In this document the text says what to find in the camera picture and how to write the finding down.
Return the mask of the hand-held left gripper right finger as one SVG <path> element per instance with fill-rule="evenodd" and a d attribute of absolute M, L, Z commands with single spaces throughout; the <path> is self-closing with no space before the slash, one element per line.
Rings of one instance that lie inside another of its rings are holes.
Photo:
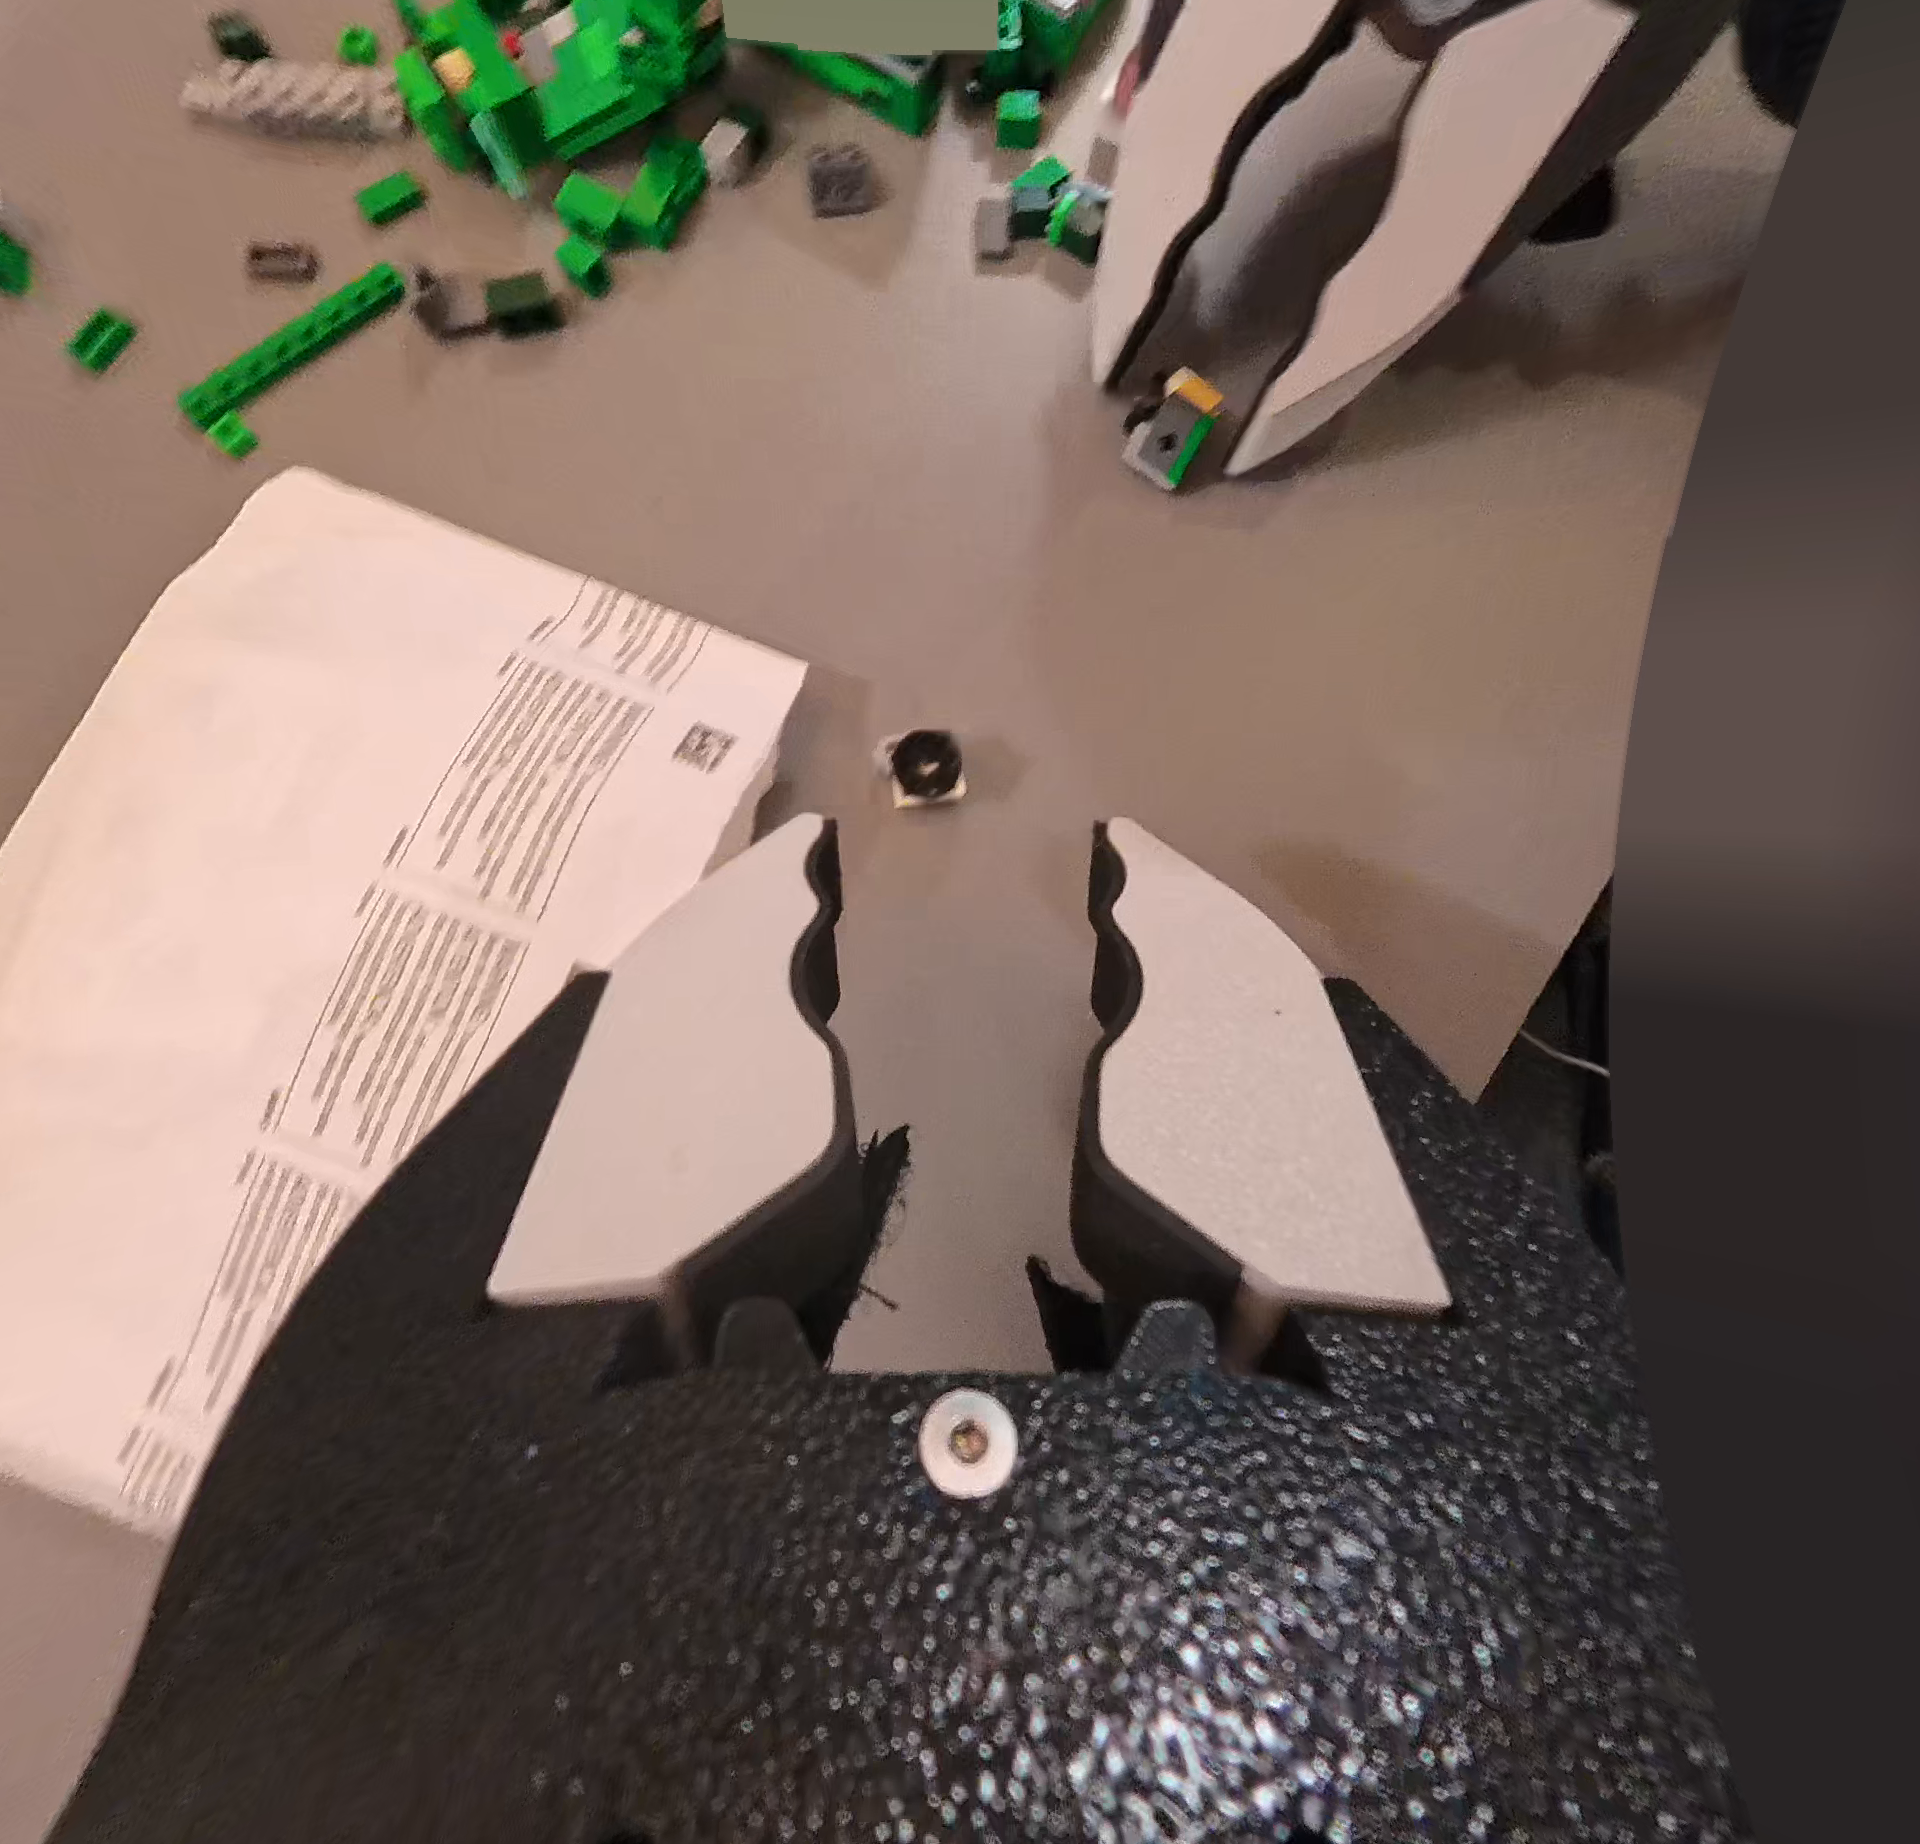
<path fill-rule="evenodd" d="M 1101 1365 L 1160 1310 L 1233 1372 L 1451 1337 L 1454 1283 L 1301 945 L 1134 818 L 1093 826 L 1087 917 L 1069 1242 Z"/>

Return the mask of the pile of green toy bricks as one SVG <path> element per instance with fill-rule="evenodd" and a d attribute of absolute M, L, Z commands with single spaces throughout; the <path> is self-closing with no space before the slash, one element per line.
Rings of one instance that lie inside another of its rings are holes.
<path fill-rule="evenodd" d="M 573 169 L 556 198 L 562 276 L 604 295 L 609 254 L 667 251 L 715 187 L 753 176 L 769 148 L 756 106 L 727 102 L 691 140 L 667 114 L 717 79 L 730 56 L 723 0 L 392 0 L 404 41 L 378 62 L 375 34 L 349 25 L 340 62 L 396 81 L 409 129 L 450 169 L 480 172 L 526 198 L 538 167 L 576 167 L 616 137 L 658 127 L 624 191 Z M 997 149 L 1032 152 L 1045 106 L 1113 0 L 997 0 L 997 32 L 963 79 L 992 112 Z M 890 129 L 927 136 L 939 112 L 946 56 L 858 56 L 771 46 L 771 53 Z M 543 273 L 461 285 L 415 273 L 415 309 L 439 341 L 537 334 L 565 322 Z"/>

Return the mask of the green yellow grey brick assembly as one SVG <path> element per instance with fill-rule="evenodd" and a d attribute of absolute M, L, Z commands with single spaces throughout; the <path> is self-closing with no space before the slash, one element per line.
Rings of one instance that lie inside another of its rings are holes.
<path fill-rule="evenodd" d="M 1187 470 L 1213 439 L 1227 394 L 1189 366 L 1158 373 L 1123 425 L 1123 464 L 1166 495 L 1180 492 Z"/>

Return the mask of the grey desk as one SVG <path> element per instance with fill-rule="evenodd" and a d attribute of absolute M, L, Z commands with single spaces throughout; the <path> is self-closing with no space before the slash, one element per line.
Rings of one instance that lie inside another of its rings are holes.
<path fill-rule="evenodd" d="M 550 220 L 450 180 L 388 234 L 396 160 L 199 129 L 205 12 L 313 49 L 379 0 L 5 0 L 5 822 L 170 580 L 283 464 L 631 587 L 813 667 L 767 809 L 841 821 L 841 1035 L 913 1185 L 842 1359 L 1042 1371 L 1023 1260 L 1072 1266 L 1091 824 L 1137 816 L 1356 976 L 1467 1093 L 1600 893 L 1667 532 L 1790 146 L 1715 51 L 1622 163 L 1621 227 L 1525 252 L 1296 472 L 1164 497 L 1090 386 L 1085 276 L 978 273 L 989 137 L 924 146 L 771 67 L 785 152 L 631 257 L 565 331 L 439 346 L 390 316 L 254 415 L 229 463 L 177 394 L 388 252 L 545 263 Z M 867 148 L 816 223 L 805 158 Z M 138 322 L 105 374 L 64 354 Z M 960 738 L 964 801 L 894 809 L 876 746 Z"/>

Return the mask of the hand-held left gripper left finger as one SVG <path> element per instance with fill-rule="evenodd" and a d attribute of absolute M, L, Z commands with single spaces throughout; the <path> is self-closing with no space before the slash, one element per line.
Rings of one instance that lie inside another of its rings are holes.
<path fill-rule="evenodd" d="M 876 1241 L 844 1047 L 839 826 L 801 813 L 614 961 L 489 1295 L 631 1305 L 675 1363 L 771 1301 L 837 1349 Z"/>

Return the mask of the grey rough brick bar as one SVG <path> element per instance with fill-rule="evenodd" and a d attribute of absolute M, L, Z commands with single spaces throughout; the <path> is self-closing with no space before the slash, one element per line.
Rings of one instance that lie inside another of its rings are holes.
<path fill-rule="evenodd" d="M 181 107 L 208 122 L 304 142 L 388 144 L 409 129 L 394 77 L 346 62 L 223 61 L 182 84 Z"/>

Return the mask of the tan brick with black stud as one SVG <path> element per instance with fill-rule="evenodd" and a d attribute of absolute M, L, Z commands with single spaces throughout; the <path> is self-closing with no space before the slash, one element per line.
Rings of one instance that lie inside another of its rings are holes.
<path fill-rule="evenodd" d="M 947 808 L 970 795 L 964 749 L 947 729 L 917 727 L 886 737 L 876 746 L 875 763 L 894 809 Z"/>

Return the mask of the white printed paper sheet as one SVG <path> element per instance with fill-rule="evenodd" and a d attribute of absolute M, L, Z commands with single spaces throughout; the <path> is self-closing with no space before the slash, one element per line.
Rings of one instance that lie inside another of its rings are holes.
<path fill-rule="evenodd" d="M 5 841 L 5 1475 L 168 1542 L 303 1286 L 751 841 L 809 667 L 287 470 Z"/>

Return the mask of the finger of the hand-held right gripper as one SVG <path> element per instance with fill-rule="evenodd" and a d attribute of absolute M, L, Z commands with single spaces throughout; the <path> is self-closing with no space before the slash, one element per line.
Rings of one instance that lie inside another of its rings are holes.
<path fill-rule="evenodd" d="M 1129 0 L 1119 38 L 1117 174 L 1091 285 L 1091 373 L 1117 388 L 1237 160 L 1345 37 L 1355 0 Z"/>
<path fill-rule="evenodd" d="M 1520 0 L 1445 42 L 1405 114 L 1375 229 L 1248 412 L 1227 476 L 1316 435 L 1454 310 L 1634 22 L 1615 0 Z"/>

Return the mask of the long green brick beam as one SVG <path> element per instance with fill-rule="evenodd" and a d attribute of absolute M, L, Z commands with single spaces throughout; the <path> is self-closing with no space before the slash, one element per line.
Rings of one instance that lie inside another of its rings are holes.
<path fill-rule="evenodd" d="M 378 262 L 301 316 L 282 324 L 259 342 L 181 391 L 182 418 L 199 432 L 242 414 L 287 378 L 315 365 L 371 324 L 394 312 L 409 295 L 409 278 L 392 262 Z"/>

